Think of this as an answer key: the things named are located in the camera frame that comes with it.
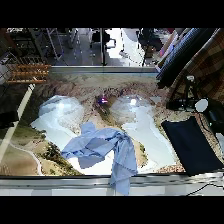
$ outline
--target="blue cloth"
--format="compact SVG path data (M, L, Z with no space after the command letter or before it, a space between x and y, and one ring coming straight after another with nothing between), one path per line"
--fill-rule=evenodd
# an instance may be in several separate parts
M82 134L71 141L62 150L65 159L78 157L82 169L93 166L105 159L114 150L114 161L110 185L123 195L129 194L131 176L137 174L134 145L124 132L104 128L96 130L91 122L81 126Z

